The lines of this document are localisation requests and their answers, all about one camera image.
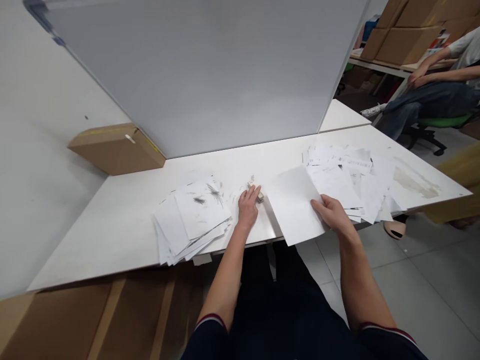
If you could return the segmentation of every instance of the brown cardboard box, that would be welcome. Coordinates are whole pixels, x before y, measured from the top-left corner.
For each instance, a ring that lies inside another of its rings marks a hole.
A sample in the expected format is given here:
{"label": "brown cardboard box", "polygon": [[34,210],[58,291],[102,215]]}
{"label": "brown cardboard box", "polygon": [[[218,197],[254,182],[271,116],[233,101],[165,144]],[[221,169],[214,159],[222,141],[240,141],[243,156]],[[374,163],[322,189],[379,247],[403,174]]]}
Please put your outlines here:
{"label": "brown cardboard box", "polygon": [[445,21],[441,27],[445,29],[446,33],[450,34],[447,42],[453,43],[460,39],[471,27],[474,19],[474,17],[468,17]]}
{"label": "brown cardboard box", "polygon": [[471,32],[472,30],[475,30],[478,27],[480,27],[480,14],[473,18],[473,21],[470,23],[470,26],[465,31],[465,34]]}
{"label": "brown cardboard box", "polygon": [[479,0],[446,0],[441,9],[441,20],[472,18],[480,11]]}
{"label": "brown cardboard box", "polygon": [[390,29],[395,26],[409,0],[388,0],[375,29]]}
{"label": "brown cardboard box", "polygon": [[397,65],[416,63],[439,35],[441,29],[441,26],[394,27],[388,32],[375,60]]}
{"label": "brown cardboard box", "polygon": [[396,28],[424,28],[445,21],[443,8],[451,0],[409,0]]}
{"label": "brown cardboard box", "polygon": [[389,31],[390,29],[374,28],[368,37],[368,41],[366,42],[360,57],[368,60],[375,59]]}
{"label": "brown cardboard box", "polygon": [[161,168],[164,156],[133,123],[79,133],[68,148],[110,175]]}
{"label": "brown cardboard box", "polygon": [[189,261],[0,301],[0,360],[180,359],[203,275]]}
{"label": "brown cardboard box", "polygon": [[479,11],[479,0],[409,0],[395,27],[429,27],[448,20],[471,18]]}
{"label": "brown cardboard box", "polygon": [[360,89],[365,81],[370,79],[374,72],[370,69],[354,66],[352,70],[345,73],[343,81],[356,89]]}

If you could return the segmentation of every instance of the white partition board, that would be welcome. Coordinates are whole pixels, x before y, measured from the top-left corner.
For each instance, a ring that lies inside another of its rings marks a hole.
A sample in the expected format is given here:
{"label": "white partition board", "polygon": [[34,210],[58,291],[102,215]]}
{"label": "white partition board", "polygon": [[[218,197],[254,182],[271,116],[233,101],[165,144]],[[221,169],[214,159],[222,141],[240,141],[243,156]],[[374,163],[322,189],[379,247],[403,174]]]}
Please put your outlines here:
{"label": "white partition board", "polygon": [[55,0],[45,17],[175,158],[315,134],[368,1]]}

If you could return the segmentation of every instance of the striped sleeve cuff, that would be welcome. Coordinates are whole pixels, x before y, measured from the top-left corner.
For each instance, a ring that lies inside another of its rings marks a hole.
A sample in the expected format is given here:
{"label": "striped sleeve cuff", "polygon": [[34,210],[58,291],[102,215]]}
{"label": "striped sleeve cuff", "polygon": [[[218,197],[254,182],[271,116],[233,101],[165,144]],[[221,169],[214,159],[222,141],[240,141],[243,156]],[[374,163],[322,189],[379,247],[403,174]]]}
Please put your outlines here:
{"label": "striped sleeve cuff", "polygon": [[383,331],[389,332],[391,334],[397,334],[397,335],[409,340],[413,345],[415,345],[418,348],[417,343],[415,342],[414,338],[411,337],[408,333],[406,333],[403,330],[400,330],[400,329],[397,329],[397,328],[394,328],[394,327],[380,326],[380,325],[377,325],[373,322],[364,322],[363,324],[360,325],[359,331],[363,331],[363,330],[367,330],[367,329],[377,329],[377,330],[383,330]]}
{"label": "striped sleeve cuff", "polygon": [[214,314],[214,313],[211,313],[211,314],[208,314],[208,315],[205,315],[204,317],[202,317],[198,321],[198,323],[196,324],[195,330],[197,330],[200,325],[202,325],[203,323],[206,323],[207,321],[215,321],[215,322],[219,323],[225,330],[227,330],[227,327],[225,326],[222,318],[220,316],[218,316],[217,314]]}

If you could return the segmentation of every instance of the white wall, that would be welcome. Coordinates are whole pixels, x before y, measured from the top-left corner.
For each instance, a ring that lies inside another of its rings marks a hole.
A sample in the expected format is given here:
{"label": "white wall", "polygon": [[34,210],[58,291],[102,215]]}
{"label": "white wall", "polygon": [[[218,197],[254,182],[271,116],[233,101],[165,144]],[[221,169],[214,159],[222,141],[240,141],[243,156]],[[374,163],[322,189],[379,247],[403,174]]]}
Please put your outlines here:
{"label": "white wall", "polygon": [[68,142],[128,121],[21,0],[0,2],[0,299],[27,288],[106,178]]}
{"label": "white wall", "polygon": [[389,0],[370,0],[370,4],[363,15],[362,24],[365,24],[365,22],[370,20],[375,14],[381,15],[388,2]]}

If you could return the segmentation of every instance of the stack of paper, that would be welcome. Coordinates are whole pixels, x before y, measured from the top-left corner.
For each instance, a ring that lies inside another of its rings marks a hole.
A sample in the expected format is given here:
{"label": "stack of paper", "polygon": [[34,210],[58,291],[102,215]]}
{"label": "stack of paper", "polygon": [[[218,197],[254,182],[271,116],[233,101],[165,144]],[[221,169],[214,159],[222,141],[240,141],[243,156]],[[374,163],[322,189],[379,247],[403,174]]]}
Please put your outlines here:
{"label": "stack of paper", "polygon": [[211,176],[172,191],[153,214],[160,264],[190,260],[225,235],[232,214]]}
{"label": "stack of paper", "polygon": [[350,146],[310,146],[302,154],[316,189],[340,201],[348,217],[370,224],[402,211],[390,194],[395,165],[388,157]]}

